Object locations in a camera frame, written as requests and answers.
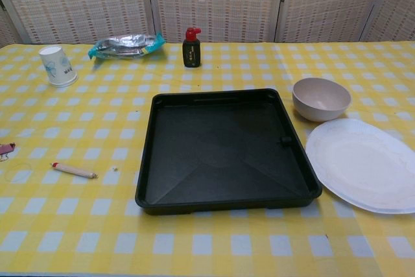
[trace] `wooden stick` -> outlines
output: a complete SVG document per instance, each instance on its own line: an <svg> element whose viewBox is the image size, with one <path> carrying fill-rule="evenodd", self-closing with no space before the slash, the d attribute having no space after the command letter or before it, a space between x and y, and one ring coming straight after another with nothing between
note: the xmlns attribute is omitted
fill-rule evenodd
<svg viewBox="0 0 415 277"><path fill-rule="evenodd" d="M51 163L52 167L56 170L71 173L72 175L83 176L84 178L98 178L94 172L89 172L83 169L75 168L70 165L64 165L62 163Z"/></svg>

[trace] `paper cup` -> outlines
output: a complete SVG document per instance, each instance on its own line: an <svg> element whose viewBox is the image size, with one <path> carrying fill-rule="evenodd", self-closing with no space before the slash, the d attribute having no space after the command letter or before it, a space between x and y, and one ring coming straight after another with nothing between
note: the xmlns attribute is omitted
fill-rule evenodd
<svg viewBox="0 0 415 277"><path fill-rule="evenodd" d="M61 46L44 47L40 49L39 55L49 77L49 83L53 86L66 87L77 80L78 74L72 69Z"/></svg>

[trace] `woven screen panel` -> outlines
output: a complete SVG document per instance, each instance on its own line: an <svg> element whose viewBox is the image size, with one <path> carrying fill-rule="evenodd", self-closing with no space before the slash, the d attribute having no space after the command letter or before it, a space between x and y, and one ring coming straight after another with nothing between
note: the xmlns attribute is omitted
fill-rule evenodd
<svg viewBox="0 0 415 277"><path fill-rule="evenodd" d="M0 48L20 42L7 13L0 8Z"/></svg>
<svg viewBox="0 0 415 277"><path fill-rule="evenodd" d="M364 40L415 40L415 0L382 0Z"/></svg>
<svg viewBox="0 0 415 277"><path fill-rule="evenodd" d="M205 42L266 41L275 33L273 6L275 0L158 0L168 42L182 41L188 27L200 27Z"/></svg>
<svg viewBox="0 0 415 277"><path fill-rule="evenodd" d="M144 1L149 0L12 0L33 43L94 43L153 33Z"/></svg>
<svg viewBox="0 0 415 277"><path fill-rule="evenodd" d="M373 0L285 0L279 42L352 42Z"/></svg>

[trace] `red bottle cap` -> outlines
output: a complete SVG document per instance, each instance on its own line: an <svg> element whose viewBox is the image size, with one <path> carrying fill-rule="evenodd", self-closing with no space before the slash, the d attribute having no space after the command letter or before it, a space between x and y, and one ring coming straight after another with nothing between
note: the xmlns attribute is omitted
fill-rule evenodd
<svg viewBox="0 0 415 277"><path fill-rule="evenodd" d="M200 32L202 32L201 29L196 29L194 27L189 27L186 31L186 40L188 42L195 42L197 37L196 34L199 34Z"/></svg>

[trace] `foil packet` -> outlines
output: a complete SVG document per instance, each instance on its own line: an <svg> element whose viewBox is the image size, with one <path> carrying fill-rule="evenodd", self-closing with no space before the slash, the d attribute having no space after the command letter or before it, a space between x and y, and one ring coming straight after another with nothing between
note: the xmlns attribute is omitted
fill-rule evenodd
<svg viewBox="0 0 415 277"><path fill-rule="evenodd" d="M159 33L155 36L130 34L97 41L88 51L89 59L97 58L141 58L159 49L166 41Z"/></svg>

